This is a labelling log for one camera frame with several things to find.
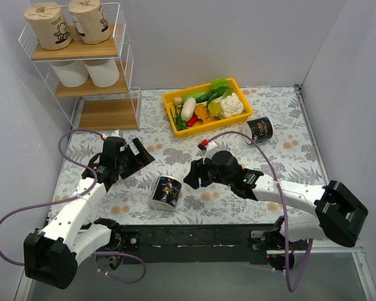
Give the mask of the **black roll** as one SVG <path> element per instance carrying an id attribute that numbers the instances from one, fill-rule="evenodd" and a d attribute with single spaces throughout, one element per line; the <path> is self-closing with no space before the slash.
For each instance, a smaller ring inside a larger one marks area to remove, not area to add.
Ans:
<path id="1" fill-rule="evenodd" d="M 257 143 L 266 142 L 273 137 L 273 124 L 267 117 L 247 120 L 243 123 L 242 133 Z"/>
<path id="2" fill-rule="evenodd" d="M 151 207 L 165 211 L 175 211 L 182 183 L 173 176 L 159 176 L 153 190 Z"/>

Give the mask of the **white toilet paper roll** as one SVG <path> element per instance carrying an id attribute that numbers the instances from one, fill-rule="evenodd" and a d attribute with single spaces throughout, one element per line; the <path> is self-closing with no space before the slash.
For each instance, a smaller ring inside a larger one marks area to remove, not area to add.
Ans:
<path id="1" fill-rule="evenodd" d="M 84 60 L 95 86 L 100 88 L 110 87 L 118 81 L 120 72 L 115 59 Z"/>
<path id="2" fill-rule="evenodd" d="M 53 61 L 50 65 L 62 85 L 68 88 L 83 85 L 89 77 L 88 70 L 81 60 Z"/>

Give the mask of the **brown paper roll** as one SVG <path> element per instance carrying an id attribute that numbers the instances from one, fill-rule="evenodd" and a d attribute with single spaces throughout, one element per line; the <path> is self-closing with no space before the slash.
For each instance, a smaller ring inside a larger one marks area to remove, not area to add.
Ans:
<path id="1" fill-rule="evenodd" d="M 111 32 L 101 1 L 70 1 L 68 10 L 82 42 L 95 45 L 109 39 Z"/>
<path id="2" fill-rule="evenodd" d="M 56 2 L 32 4 L 25 10 L 24 18 L 44 50 L 60 50 L 73 41 L 66 18 Z"/>

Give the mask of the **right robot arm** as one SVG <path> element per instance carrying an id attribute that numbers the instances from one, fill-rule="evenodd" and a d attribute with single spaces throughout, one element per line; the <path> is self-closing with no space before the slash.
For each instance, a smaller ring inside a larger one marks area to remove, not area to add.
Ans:
<path id="1" fill-rule="evenodd" d="M 305 216 L 276 222 L 271 241 L 278 249 L 300 240 L 324 238 L 352 248 L 368 215 L 368 209 L 342 182 L 330 181 L 325 186 L 277 182 L 261 171 L 243 168 L 226 150 L 193 161 L 184 182 L 193 189 L 223 184 L 240 198 L 280 203 L 306 212 Z"/>

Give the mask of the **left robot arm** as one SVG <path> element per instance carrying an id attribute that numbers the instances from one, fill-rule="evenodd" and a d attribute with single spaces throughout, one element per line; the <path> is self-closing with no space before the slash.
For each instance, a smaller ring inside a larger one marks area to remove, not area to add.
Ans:
<path id="1" fill-rule="evenodd" d="M 88 162 L 72 196 L 42 230 L 24 240 L 24 272 L 28 278 L 65 289 L 78 266 L 96 251 L 114 251 L 117 257 L 132 248 L 136 235 L 123 234 L 112 219 L 99 218 L 87 230 L 82 226 L 94 207 L 119 180 L 126 179 L 154 161 L 138 138 L 133 152 L 125 139 L 104 139 L 102 151 Z"/>

